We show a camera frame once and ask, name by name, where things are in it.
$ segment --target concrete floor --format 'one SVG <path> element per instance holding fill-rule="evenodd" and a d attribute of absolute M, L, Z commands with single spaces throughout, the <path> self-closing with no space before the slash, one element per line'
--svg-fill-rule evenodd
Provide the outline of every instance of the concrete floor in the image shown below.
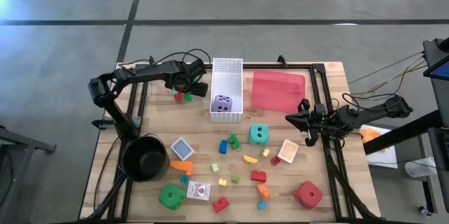
<path fill-rule="evenodd" d="M 0 20 L 126 20 L 132 0 L 0 0 Z M 140 0 L 137 19 L 437 19 L 449 16 L 449 0 Z M 37 152 L 12 223 L 76 220 L 102 114 L 86 84 L 113 69 L 122 26 L 0 26 L 0 124 L 58 145 L 53 156 Z M 422 50 L 425 39 L 444 38 L 449 25 L 307 25 L 233 27 L 134 27 L 125 60 L 156 59 L 173 51 L 203 48 L 213 57 L 274 61 L 344 62 L 348 81 Z M 403 69 L 396 65 L 352 84 L 351 92 Z M 382 92 L 393 91 L 398 82 Z M 398 92 L 415 111 L 400 126 L 436 108 L 430 81 L 410 74 Z M 402 143 L 399 148 L 414 148 Z M 439 213 L 427 219 L 420 183 L 373 169 L 382 215 L 389 220 L 447 223 L 434 179 Z"/>

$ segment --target red block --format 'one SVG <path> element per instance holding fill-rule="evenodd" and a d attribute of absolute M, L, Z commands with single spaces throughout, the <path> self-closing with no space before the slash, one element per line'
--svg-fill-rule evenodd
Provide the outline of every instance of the red block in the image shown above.
<path fill-rule="evenodd" d="M 279 159 L 279 157 L 273 157 L 271 160 L 269 160 L 272 164 L 273 164 L 273 166 L 276 166 L 276 165 L 278 165 L 278 163 L 280 163 L 281 162 L 281 160 Z"/>
<path fill-rule="evenodd" d="M 178 92 L 177 94 L 175 94 L 175 100 L 176 101 L 182 101 L 182 92 Z"/>
<path fill-rule="evenodd" d="M 323 198 L 323 193 L 312 182 L 304 182 L 298 190 L 293 193 L 296 201 L 306 209 L 313 209 Z"/>
<path fill-rule="evenodd" d="M 251 171 L 251 180 L 256 180 L 259 182 L 265 182 L 267 181 L 267 174 L 265 173 L 265 171 Z"/>
<path fill-rule="evenodd" d="M 225 197 L 221 197 L 216 202 L 213 202 L 212 205 L 215 212 L 218 213 L 219 211 L 226 208 L 226 206 L 229 206 L 229 202 Z"/>

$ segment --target wooden tabletop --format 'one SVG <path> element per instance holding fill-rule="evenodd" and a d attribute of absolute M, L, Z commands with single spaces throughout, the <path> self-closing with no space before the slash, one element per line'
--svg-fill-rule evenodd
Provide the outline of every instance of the wooden tabletop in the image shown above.
<path fill-rule="evenodd" d="M 349 87 L 341 62 L 324 62 L 328 76 L 328 84 L 332 98 L 337 98 L 340 106 L 344 104 L 342 93 L 349 92 Z M 313 91 L 310 75 L 307 70 L 275 70 L 293 74 L 303 74 L 306 77 L 306 98 L 313 107 Z M 212 74 L 204 75 L 203 80 L 210 83 Z M 205 98 L 194 97 L 192 103 L 176 104 L 170 90 L 163 87 L 163 82 L 151 82 L 149 87 L 145 114 L 142 120 L 142 135 L 155 133 L 158 135 L 171 160 L 179 158 L 170 149 L 170 145 L 179 137 L 183 137 L 194 149 L 195 153 L 189 158 L 194 162 L 191 180 L 211 184 L 208 202 L 197 199 L 186 199 L 182 206 L 172 211 L 159 203 L 158 198 L 162 188 L 167 183 L 174 183 L 187 190 L 180 183 L 181 171 L 169 168 L 167 173 L 158 181 L 133 183 L 128 221 L 130 222 L 292 222 L 292 221 L 332 221 L 335 220 L 332 199 L 328 182 L 326 163 L 323 156 L 321 139 L 313 147 L 307 147 L 304 142 L 305 133 L 300 133 L 285 119 L 285 112 L 259 110 L 250 107 L 250 96 L 253 85 L 253 71 L 244 70 L 243 73 L 243 119 L 240 124 L 214 124 L 210 122 L 209 105 L 210 92 Z M 325 99 L 322 85 L 318 76 L 321 92 L 321 102 Z M 117 104 L 126 111 L 130 96 L 130 86 L 127 86 L 116 99 Z M 135 112 L 137 112 L 140 95 L 137 94 Z M 263 157 L 263 147 L 248 144 L 248 132 L 251 124 L 262 123 L 269 126 L 269 156 Z M 241 149 L 232 150 L 228 147 L 227 154 L 218 152 L 218 145 L 230 134 L 236 134 L 241 142 Z M 98 146 L 92 163 L 91 174 L 81 209 L 80 218 L 88 216 L 93 211 L 93 194 L 100 169 L 105 156 L 116 139 L 114 129 L 101 131 Z M 292 164 L 281 162 L 272 166 L 269 160 L 277 154 L 284 139 L 297 143 L 300 148 Z M 343 149 L 346 161 L 349 183 L 361 198 L 362 202 L 376 215 L 380 215 L 379 206 L 371 180 L 362 141 L 359 136 L 347 137 Z M 119 143 L 114 146 L 97 194 L 98 205 L 109 191 L 114 179 Z M 243 155 L 258 158 L 256 164 L 247 164 Z M 213 173 L 211 164 L 217 163 L 220 170 Z M 267 173 L 266 185 L 270 191 L 267 208 L 258 210 L 257 203 L 261 200 L 257 190 L 257 182 L 250 179 L 250 171 L 257 169 Z M 238 175 L 241 181 L 238 185 L 231 183 L 231 176 Z M 220 178 L 227 179 L 228 186 L 222 187 L 217 182 Z M 313 182 L 323 192 L 323 199 L 312 210 L 306 210 L 293 198 L 295 191 L 306 180 Z M 342 189 L 339 188 L 340 204 L 346 212 Z M 229 200 L 229 206 L 219 213 L 215 213 L 212 203 L 221 196 Z M 120 215 L 123 188 L 119 193 L 117 215 Z"/>

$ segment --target small card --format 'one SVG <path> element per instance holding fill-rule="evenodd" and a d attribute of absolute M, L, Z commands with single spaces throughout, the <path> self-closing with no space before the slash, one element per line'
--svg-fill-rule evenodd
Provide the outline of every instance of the small card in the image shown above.
<path fill-rule="evenodd" d="M 194 149 L 182 137 L 177 139 L 170 147 L 182 161 L 185 161 L 194 153 Z"/>
<path fill-rule="evenodd" d="M 210 184 L 189 181 L 187 197 L 190 199 L 209 200 Z"/>
<path fill-rule="evenodd" d="M 283 141 L 281 151 L 279 151 L 278 157 L 288 163 L 292 163 L 299 148 L 300 146 L 298 144 L 285 139 Z"/>

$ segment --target white plastic basket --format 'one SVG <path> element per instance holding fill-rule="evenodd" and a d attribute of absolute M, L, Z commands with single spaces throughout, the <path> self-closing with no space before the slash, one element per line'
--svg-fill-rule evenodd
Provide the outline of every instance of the white plastic basket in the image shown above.
<path fill-rule="evenodd" d="M 232 98 L 231 112 L 212 112 L 216 95 Z M 219 123 L 240 123 L 243 115 L 243 59 L 213 58 L 210 119 Z"/>

